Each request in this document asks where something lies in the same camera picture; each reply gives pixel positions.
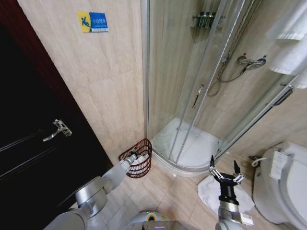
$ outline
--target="white toilet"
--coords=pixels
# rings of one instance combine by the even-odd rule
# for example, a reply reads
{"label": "white toilet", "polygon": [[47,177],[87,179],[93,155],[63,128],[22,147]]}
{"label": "white toilet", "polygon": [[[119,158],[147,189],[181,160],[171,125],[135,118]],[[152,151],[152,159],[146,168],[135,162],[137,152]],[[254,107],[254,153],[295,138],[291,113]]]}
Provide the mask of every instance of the white toilet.
{"label": "white toilet", "polygon": [[[276,159],[280,153],[282,161]],[[290,223],[307,230],[307,149],[284,142],[263,157],[267,159],[256,169],[254,181],[257,209],[275,224]]]}

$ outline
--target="white towel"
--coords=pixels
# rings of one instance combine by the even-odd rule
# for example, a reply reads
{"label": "white towel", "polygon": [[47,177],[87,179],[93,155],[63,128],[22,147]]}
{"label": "white towel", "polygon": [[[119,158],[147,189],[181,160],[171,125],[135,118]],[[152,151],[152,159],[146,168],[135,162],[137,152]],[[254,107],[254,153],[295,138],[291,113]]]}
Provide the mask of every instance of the white towel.
{"label": "white towel", "polygon": [[296,1],[294,6],[274,25],[267,36],[279,39],[281,52],[270,70],[298,75],[293,85],[307,88],[307,0]]}
{"label": "white towel", "polygon": [[307,1],[294,0],[291,8],[267,32],[273,39],[300,41],[307,34]]}
{"label": "white towel", "polygon": [[270,69],[277,73],[297,75],[307,68],[307,35],[299,42],[284,41],[283,49],[272,62]]}
{"label": "white towel", "polygon": [[[236,198],[239,202],[239,211],[250,211],[254,207],[253,200],[239,185],[234,187]],[[213,212],[218,215],[220,205],[219,195],[221,194],[220,184],[213,176],[207,176],[197,185],[198,197],[207,205]]]}

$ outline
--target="white bath mat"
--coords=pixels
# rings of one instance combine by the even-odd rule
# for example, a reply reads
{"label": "white bath mat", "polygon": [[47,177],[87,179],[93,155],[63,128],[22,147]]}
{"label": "white bath mat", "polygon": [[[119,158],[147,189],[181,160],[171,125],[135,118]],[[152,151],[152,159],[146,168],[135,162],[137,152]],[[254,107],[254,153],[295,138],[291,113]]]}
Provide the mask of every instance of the white bath mat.
{"label": "white bath mat", "polygon": [[[219,195],[221,194],[220,184],[213,176],[207,176],[197,186],[197,192],[202,202],[207,205],[213,212],[218,214],[220,205]],[[239,202],[239,211],[244,213],[254,207],[253,200],[244,191],[241,186],[235,186],[236,199]]]}

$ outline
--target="red wire basket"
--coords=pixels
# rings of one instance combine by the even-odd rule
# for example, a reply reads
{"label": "red wire basket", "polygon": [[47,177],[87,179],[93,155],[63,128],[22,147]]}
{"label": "red wire basket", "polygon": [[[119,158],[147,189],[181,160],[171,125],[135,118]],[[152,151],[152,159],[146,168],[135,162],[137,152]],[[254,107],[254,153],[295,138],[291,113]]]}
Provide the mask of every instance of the red wire basket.
{"label": "red wire basket", "polygon": [[124,153],[120,154],[120,156],[118,157],[119,161],[131,156],[131,151],[135,151],[137,156],[144,156],[148,154],[148,158],[145,161],[140,164],[130,166],[130,170],[129,172],[127,172],[127,176],[131,178],[141,178],[145,176],[150,170],[153,151],[152,144],[147,138],[141,140],[139,143],[126,150]]}

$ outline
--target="wall sign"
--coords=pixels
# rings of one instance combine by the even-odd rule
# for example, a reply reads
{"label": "wall sign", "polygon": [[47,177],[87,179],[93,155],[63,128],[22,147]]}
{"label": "wall sign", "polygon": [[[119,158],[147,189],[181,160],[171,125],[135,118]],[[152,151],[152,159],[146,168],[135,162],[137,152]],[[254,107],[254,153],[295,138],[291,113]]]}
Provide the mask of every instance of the wall sign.
{"label": "wall sign", "polygon": [[105,13],[78,11],[77,16],[84,33],[107,32],[109,30]]}

